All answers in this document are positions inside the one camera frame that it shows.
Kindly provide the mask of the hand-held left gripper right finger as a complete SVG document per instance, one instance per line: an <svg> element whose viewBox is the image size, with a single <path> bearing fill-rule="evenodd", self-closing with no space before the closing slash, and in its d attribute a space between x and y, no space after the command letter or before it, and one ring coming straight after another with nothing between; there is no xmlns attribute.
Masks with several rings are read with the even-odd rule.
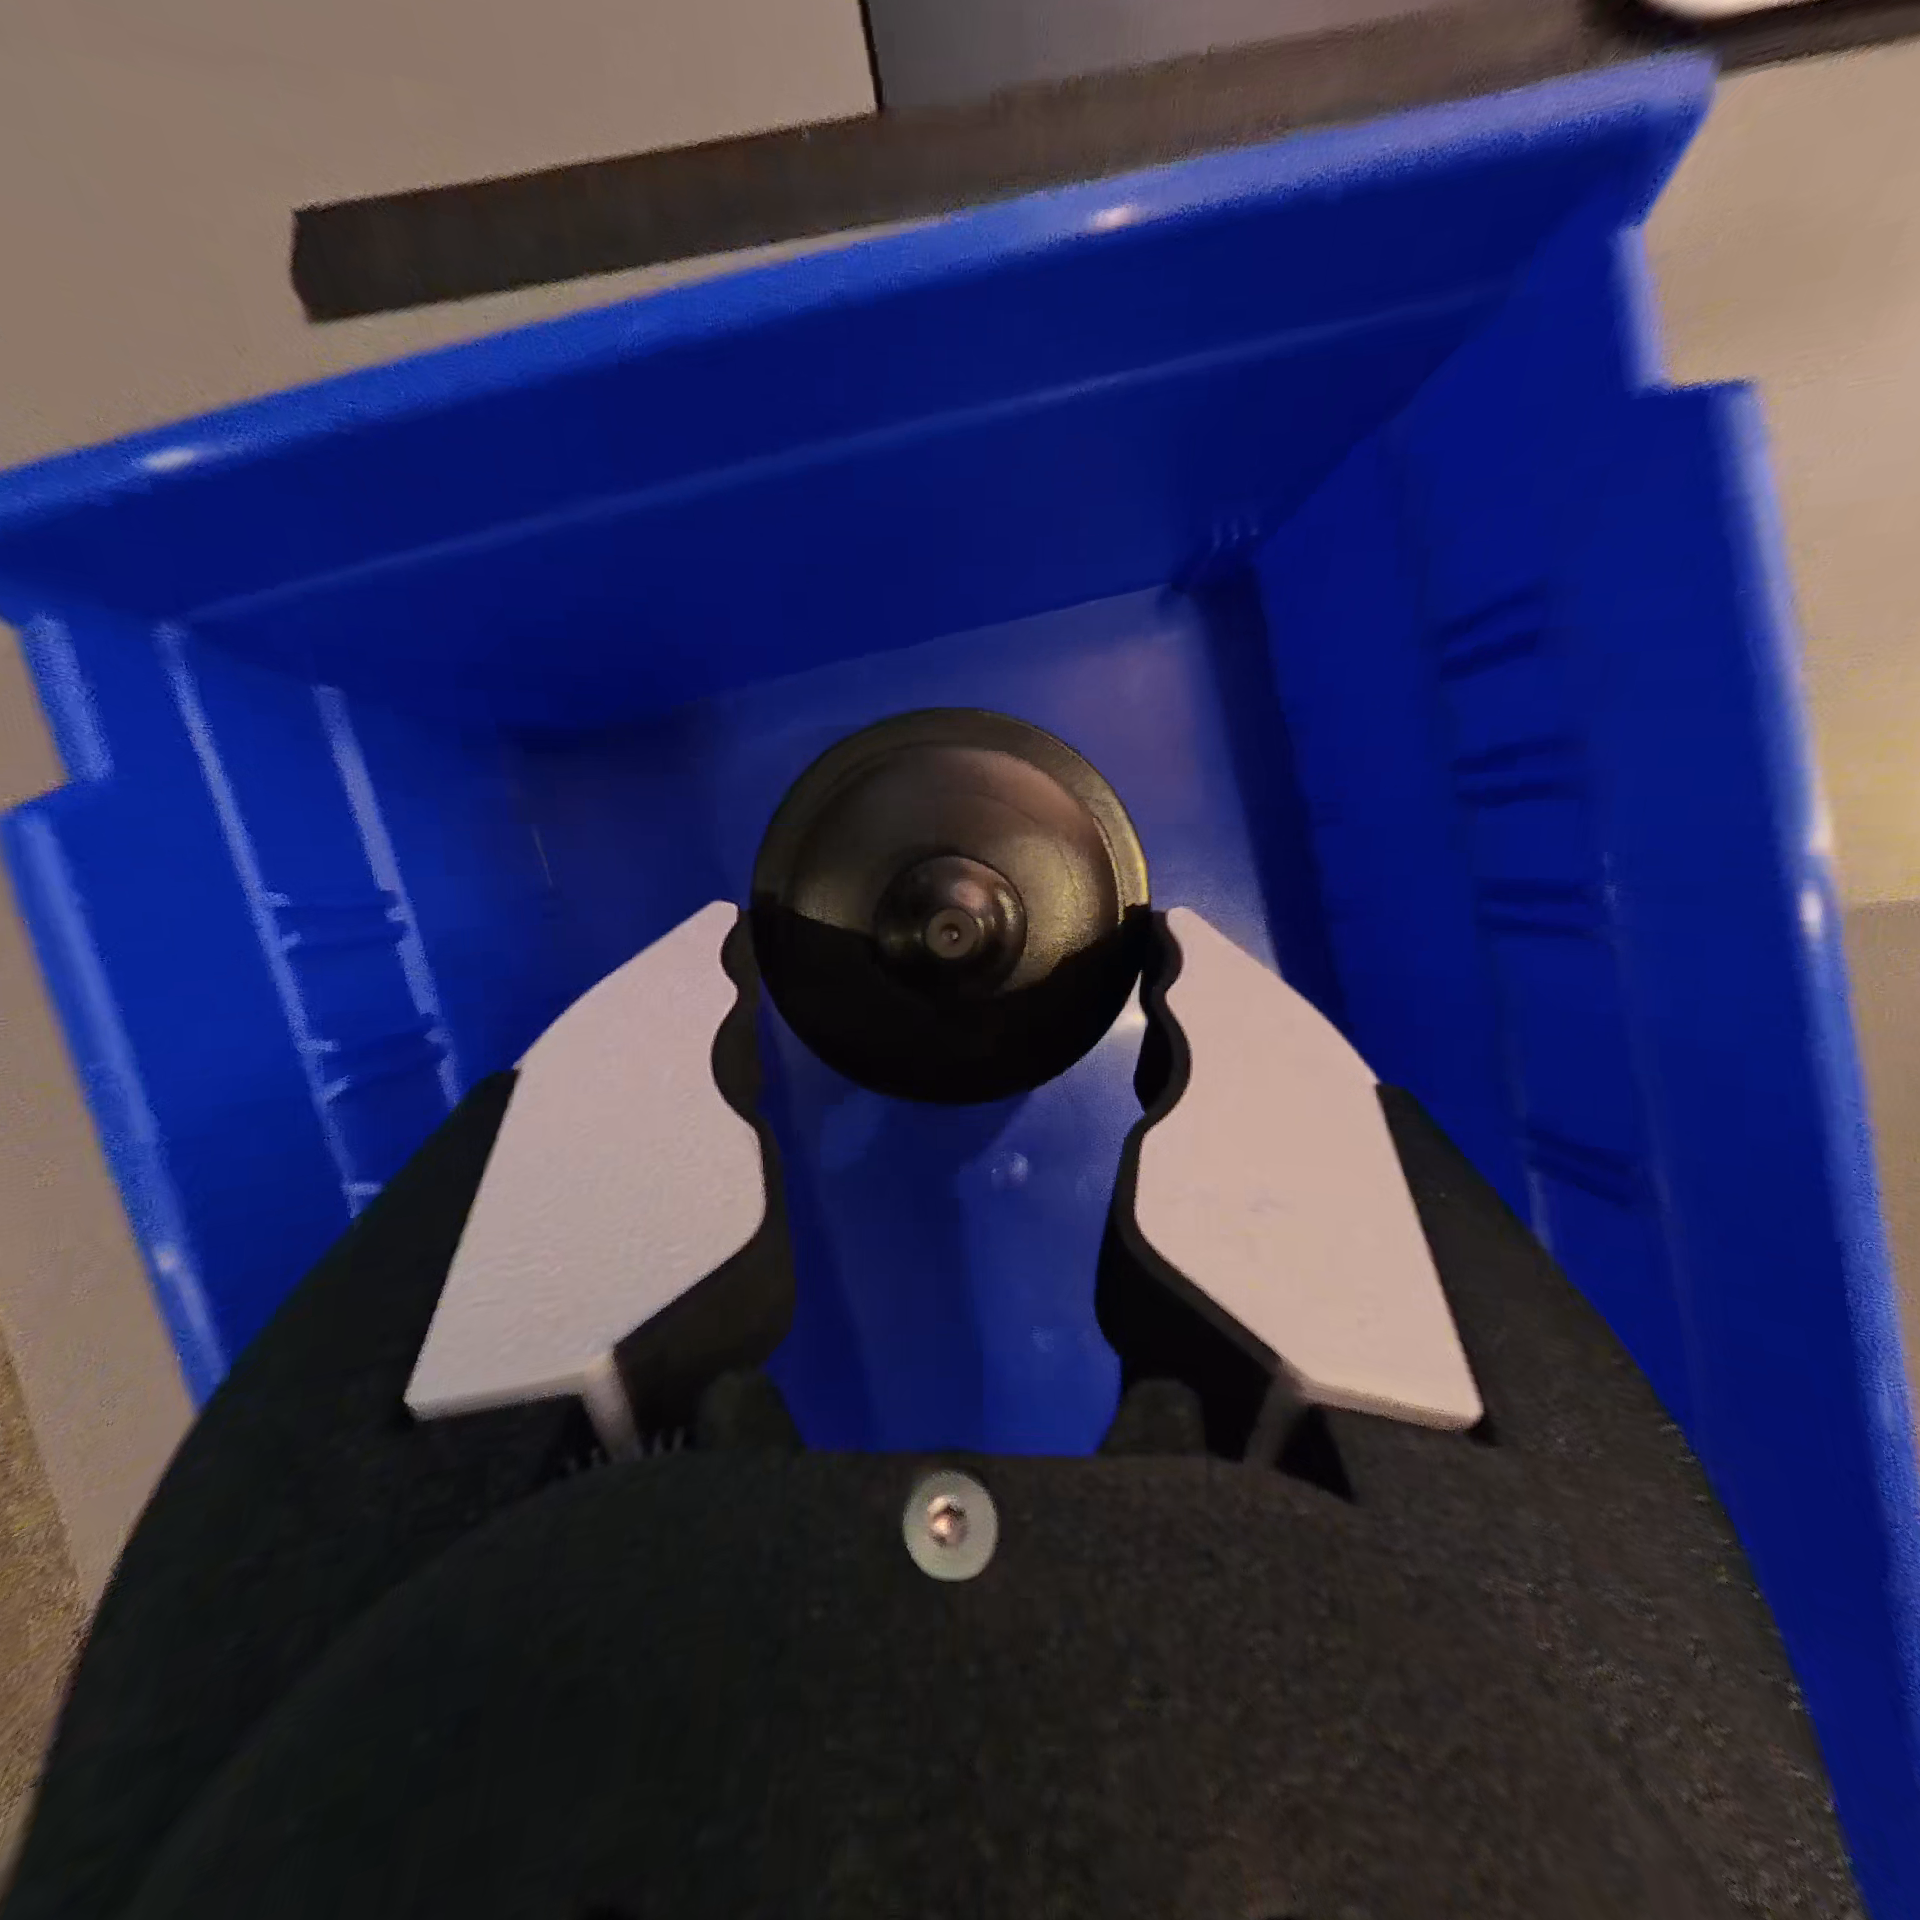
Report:
<svg viewBox="0 0 1920 1920"><path fill-rule="evenodd" d="M1483 1420L1383 1090L1279 974L1192 906L1152 917L1141 1118L1120 1148L1097 1326L1108 1449L1283 1461L1318 1413Z"/></svg>

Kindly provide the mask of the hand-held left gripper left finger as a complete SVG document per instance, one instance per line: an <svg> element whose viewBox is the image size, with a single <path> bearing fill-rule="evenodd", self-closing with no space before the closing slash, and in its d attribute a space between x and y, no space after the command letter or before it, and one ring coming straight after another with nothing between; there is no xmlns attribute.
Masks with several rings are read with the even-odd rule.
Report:
<svg viewBox="0 0 1920 1920"><path fill-rule="evenodd" d="M680 1447L712 1383L773 1358L798 1275L757 1012L749 920L712 902L524 1052L416 1420L575 1400L597 1447Z"/></svg>

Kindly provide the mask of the black bottle lid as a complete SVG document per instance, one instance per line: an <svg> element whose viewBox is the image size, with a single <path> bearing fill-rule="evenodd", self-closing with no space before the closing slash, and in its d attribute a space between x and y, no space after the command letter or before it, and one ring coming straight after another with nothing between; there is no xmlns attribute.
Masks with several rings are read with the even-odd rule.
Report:
<svg viewBox="0 0 1920 1920"><path fill-rule="evenodd" d="M1111 779L993 708L831 744L776 802L749 890L787 1028L862 1090L948 1108L1075 1068L1131 1003L1149 917Z"/></svg>

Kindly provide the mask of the blue plastic storage bin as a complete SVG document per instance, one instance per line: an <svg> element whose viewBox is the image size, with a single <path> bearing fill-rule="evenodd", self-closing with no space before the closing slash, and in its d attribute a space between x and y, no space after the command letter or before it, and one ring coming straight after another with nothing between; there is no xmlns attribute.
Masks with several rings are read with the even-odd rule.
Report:
<svg viewBox="0 0 1920 1920"><path fill-rule="evenodd" d="M1038 191L4 472L63 759L4 857L193 1398L4 1917L1917 1917L1783 534L1755 396L1645 314L1712 92ZM524 1052L749 920L787 786L913 708L1085 754L1152 917L1356 1044L1478 1426L1108 1449L1142 974L960 1108L762 988L773 1358L680 1447L407 1413Z"/></svg>

